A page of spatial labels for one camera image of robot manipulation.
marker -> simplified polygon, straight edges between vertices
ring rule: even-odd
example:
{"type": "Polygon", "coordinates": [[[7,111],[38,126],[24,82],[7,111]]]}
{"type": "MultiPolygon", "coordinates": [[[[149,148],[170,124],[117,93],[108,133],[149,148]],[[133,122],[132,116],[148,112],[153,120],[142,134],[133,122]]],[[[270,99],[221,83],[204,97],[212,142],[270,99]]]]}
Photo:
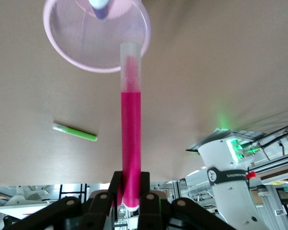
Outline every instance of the marker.
{"type": "Polygon", "coordinates": [[[80,131],[78,129],[74,129],[74,128],[71,128],[71,127],[63,126],[63,125],[60,125],[60,124],[57,124],[57,123],[53,123],[52,124],[52,128],[54,130],[57,130],[57,131],[60,131],[60,132],[63,132],[63,133],[68,133],[68,134],[74,135],[76,137],[84,138],[84,139],[91,140],[91,141],[97,141],[97,136],[96,135],[90,134],[90,133],[87,133],[87,132],[83,132],[83,131],[80,131]]]}

logo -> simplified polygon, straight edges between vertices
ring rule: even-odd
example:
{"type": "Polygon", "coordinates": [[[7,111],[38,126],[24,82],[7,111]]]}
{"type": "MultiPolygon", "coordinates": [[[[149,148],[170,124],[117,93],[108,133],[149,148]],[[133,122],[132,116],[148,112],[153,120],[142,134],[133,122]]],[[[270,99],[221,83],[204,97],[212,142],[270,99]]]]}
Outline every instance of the logo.
{"type": "Polygon", "coordinates": [[[211,182],[216,181],[216,172],[213,170],[208,171],[208,178],[211,182]]]}

